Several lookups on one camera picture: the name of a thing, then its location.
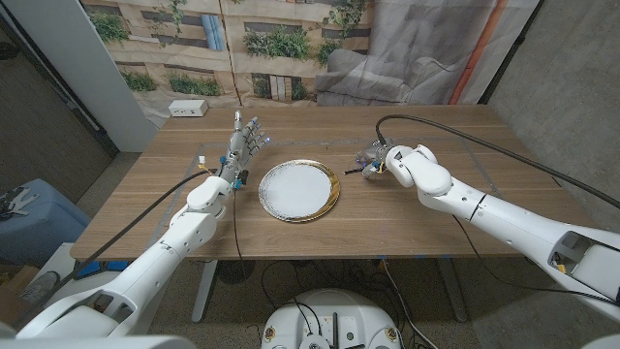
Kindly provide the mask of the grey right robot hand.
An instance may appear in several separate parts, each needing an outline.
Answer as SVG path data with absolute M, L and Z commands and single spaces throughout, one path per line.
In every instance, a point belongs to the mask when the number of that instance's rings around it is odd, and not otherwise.
M 389 146 L 380 141 L 374 141 L 357 153 L 357 161 L 362 166 L 361 174 L 369 179 L 374 174 L 382 174 L 387 170 L 386 156 Z

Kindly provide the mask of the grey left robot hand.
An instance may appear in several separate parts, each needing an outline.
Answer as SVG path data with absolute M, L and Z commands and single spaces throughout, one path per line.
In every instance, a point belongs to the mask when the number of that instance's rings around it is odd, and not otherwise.
M 265 135 L 261 127 L 262 124 L 256 116 L 244 125 L 241 111 L 237 110 L 234 113 L 233 132 L 226 154 L 221 158 L 222 165 L 217 172 L 217 175 L 230 183 L 233 189 L 239 189 L 247 183 L 249 175 L 247 167 L 251 158 L 270 142 L 270 137 Z

